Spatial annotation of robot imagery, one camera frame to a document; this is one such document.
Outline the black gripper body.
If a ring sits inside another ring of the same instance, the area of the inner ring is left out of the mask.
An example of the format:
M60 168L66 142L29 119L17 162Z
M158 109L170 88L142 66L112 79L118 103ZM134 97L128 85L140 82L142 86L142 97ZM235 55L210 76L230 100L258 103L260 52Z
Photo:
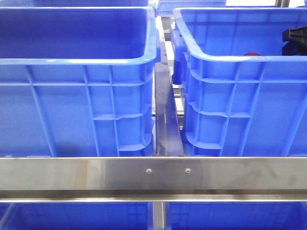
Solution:
M307 27L288 29L283 32L283 56L307 55Z

